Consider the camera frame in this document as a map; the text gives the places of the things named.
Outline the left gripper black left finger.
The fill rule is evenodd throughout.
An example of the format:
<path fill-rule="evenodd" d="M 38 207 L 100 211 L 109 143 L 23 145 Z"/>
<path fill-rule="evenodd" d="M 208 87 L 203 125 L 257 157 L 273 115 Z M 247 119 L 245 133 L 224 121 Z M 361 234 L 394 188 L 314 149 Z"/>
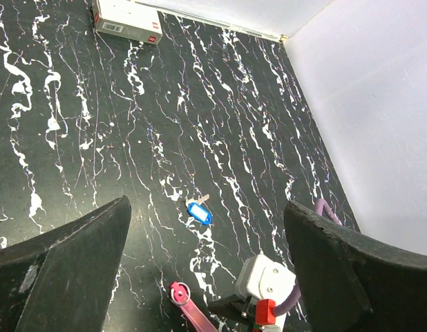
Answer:
<path fill-rule="evenodd" d="M 101 331 L 130 222 L 122 196 L 0 249 L 0 331 Z"/>

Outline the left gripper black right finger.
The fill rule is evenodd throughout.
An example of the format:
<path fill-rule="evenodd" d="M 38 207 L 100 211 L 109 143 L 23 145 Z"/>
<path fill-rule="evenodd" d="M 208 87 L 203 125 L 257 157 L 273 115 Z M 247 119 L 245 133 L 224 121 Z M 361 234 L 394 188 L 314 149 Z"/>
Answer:
<path fill-rule="evenodd" d="M 285 235 L 313 331 L 427 331 L 427 256 L 290 201 Z"/>

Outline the pink strap keyring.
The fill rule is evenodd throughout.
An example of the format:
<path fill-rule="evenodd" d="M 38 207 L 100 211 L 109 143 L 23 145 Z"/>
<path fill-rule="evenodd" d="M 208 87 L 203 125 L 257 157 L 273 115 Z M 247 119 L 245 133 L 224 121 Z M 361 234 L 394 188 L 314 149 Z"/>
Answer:
<path fill-rule="evenodd" d="M 183 282 L 170 285 L 170 300 L 180 308 L 197 332 L 217 332 L 217 328 L 191 299 L 190 288 Z"/>

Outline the key with blue tag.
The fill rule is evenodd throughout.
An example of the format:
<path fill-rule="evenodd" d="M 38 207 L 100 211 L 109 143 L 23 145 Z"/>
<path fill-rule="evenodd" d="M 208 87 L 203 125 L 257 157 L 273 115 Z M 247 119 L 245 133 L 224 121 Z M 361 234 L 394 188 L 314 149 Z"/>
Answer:
<path fill-rule="evenodd" d="M 188 199 L 185 203 L 188 213 L 203 225 L 210 225 L 213 221 L 211 212 L 202 207 L 202 204 L 208 200 L 209 197 L 210 195 L 206 194 L 198 200 Z"/>

